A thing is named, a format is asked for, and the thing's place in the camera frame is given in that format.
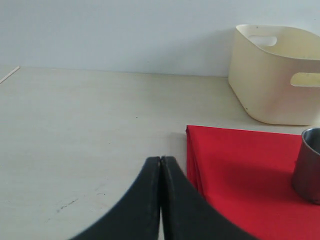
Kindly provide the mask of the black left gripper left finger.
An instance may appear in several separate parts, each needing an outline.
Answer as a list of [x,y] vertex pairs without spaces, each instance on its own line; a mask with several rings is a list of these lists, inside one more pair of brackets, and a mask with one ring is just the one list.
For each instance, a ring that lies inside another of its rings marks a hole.
[[122,198],[74,240],[157,240],[159,237],[160,157],[148,157]]

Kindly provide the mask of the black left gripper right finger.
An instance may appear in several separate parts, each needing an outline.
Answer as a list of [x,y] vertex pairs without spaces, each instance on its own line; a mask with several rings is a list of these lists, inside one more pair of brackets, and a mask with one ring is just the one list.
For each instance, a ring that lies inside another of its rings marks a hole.
[[251,240],[198,193],[176,159],[161,157],[160,201],[166,240]]

